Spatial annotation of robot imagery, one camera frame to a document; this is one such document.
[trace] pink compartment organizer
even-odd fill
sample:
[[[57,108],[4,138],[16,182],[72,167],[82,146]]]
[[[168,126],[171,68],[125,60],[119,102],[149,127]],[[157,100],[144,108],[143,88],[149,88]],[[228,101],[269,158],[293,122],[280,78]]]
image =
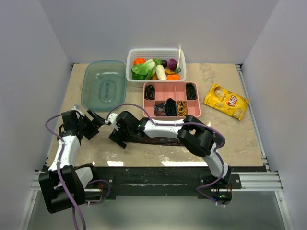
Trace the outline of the pink compartment organizer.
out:
[[[196,90],[196,99],[187,100],[186,84],[192,83]],[[145,99],[145,88],[148,85],[154,86],[154,100]],[[185,116],[155,116],[154,105],[166,103],[168,98],[172,98],[176,104],[184,101],[187,103],[188,115],[199,117],[201,115],[200,101],[198,97],[197,85],[194,82],[174,82],[174,83],[156,83],[147,82],[143,86],[143,108],[152,118],[185,118]]]

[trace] yellow chip bag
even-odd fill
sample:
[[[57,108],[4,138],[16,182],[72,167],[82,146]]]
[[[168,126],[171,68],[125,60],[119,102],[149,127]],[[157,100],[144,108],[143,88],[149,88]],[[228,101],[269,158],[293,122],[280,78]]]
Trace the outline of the yellow chip bag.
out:
[[[205,98],[205,104],[239,120],[247,109],[250,99],[241,97],[217,84],[213,84]]]

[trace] basket of vegetables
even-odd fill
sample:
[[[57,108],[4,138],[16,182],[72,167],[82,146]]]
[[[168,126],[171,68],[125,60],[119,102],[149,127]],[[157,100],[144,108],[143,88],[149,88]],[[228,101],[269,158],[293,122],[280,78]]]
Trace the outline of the basket of vegetables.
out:
[[[181,82],[187,77],[186,61],[179,49],[132,49],[127,58],[126,77],[135,87],[146,82]]]

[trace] beige table surface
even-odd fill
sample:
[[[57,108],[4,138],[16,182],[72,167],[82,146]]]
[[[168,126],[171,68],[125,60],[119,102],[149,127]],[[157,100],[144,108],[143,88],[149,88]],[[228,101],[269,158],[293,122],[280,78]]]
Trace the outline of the beige table surface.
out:
[[[62,112],[70,110],[75,104],[81,106],[81,91],[84,73],[88,64],[74,64],[70,82],[62,106]],[[203,104],[204,98],[215,82],[233,92],[243,95],[243,90],[234,64],[187,64],[187,81],[197,83],[201,102],[201,116],[203,123],[219,130],[226,138],[226,144],[219,149],[223,159],[231,166],[262,166],[260,149],[257,143],[254,127],[247,111],[241,121],[223,114]],[[133,87],[127,82],[126,103],[142,105],[143,88]],[[142,111],[133,106],[124,106],[116,111],[128,110],[138,119],[142,118]],[[106,117],[107,113],[98,113]],[[57,129],[62,123],[59,119]],[[203,162],[202,158],[192,155],[185,147],[159,146],[137,143],[127,143],[122,149],[108,139],[112,132],[111,126],[102,126],[94,138],[88,141],[82,139],[82,144],[76,156],[75,166],[95,162],[95,166],[108,166],[115,161],[123,166],[164,166],[173,162]],[[53,139],[47,166],[55,158],[58,143]]]

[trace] perforated basket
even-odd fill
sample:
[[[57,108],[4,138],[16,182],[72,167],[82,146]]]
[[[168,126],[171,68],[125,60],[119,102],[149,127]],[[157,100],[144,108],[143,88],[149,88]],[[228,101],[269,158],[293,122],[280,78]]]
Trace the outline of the perforated basket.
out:
[[[132,49],[128,53],[126,77],[128,81],[131,81],[135,87],[143,87],[146,82],[181,82],[187,78],[186,60],[184,58],[183,51],[181,51],[179,80],[134,80],[132,79],[131,69],[133,68],[133,62],[137,58],[143,58],[146,61],[149,59],[157,58],[160,60],[175,59],[178,61],[179,50],[178,49]]]

